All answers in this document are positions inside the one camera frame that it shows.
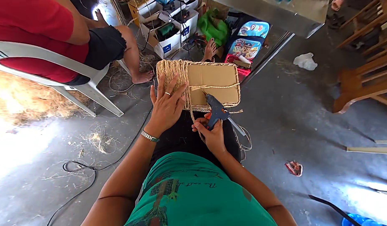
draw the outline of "white plastic bag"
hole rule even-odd
[[[300,68],[305,68],[308,71],[313,71],[318,66],[317,63],[314,62],[312,57],[314,56],[313,53],[307,53],[299,55],[294,59],[294,64],[298,65]]]

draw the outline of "concrete floor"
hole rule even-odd
[[[271,43],[282,33],[273,27]],[[302,226],[340,225],[342,219],[306,194],[387,224],[387,195],[368,189],[387,185],[387,155],[343,149],[376,146],[371,139],[387,140],[387,106],[362,100],[343,115],[331,113],[339,94],[337,72],[363,64],[358,54],[334,49],[341,40],[341,34],[326,26],[309,39],[294,37],[242,88],[241,103],[235,109],[244,112],[233,115],[252,137],[253,149],[243,165],[271,188]],[[292,64],[296,56],[308,52],[319,64],[312,72]],[[191,56],[200,58],[195,53]],[[186,57],[184,52],[175,56]],[[116,161],[151,109],[147,87],[136,85],[127,92],[129,96],[110,98],[125,112],[121,118],[92,104],[99,114],[95,118],[78,113],[17,128],[0,122],[0,226],[46,225],[58,208],[90,185],[91,171],[66,173],[65,161],[80,159],[98,168]],[[104,90],[107,96],[114,95]],[[86,141],[92,132],[115,139],[105,146],[107,153]],[[79,157],[81,149],[85,154]],[[302,177],[287,171],[284,163],[291,160],[304,166]],[[63,208],[52,225],[80,225],[116,166],[99,171],[96,183]]]

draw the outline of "green plastic bag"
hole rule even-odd
[[[230,29],[224,21],[216,18],[217,14],[217,8],[208,10],[199,18],[197,25],[203,34],[206,35],[206,41],[214,38],[217,47],[219,47],[227,42],[230,36]]]

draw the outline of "paw patrol backpack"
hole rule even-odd
[[[244,13],[229,13],[230,15],[238,17],[235,23],[237,29],[227,41],[224,54],[243,56],[248,60],[254,59],[265,42],[270,29],[269,23]]]

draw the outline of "green t-shirt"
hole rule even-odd
[[[270,214],[239,184],[205,158],[173,152],[160,158],[125,226],[276,226]]]

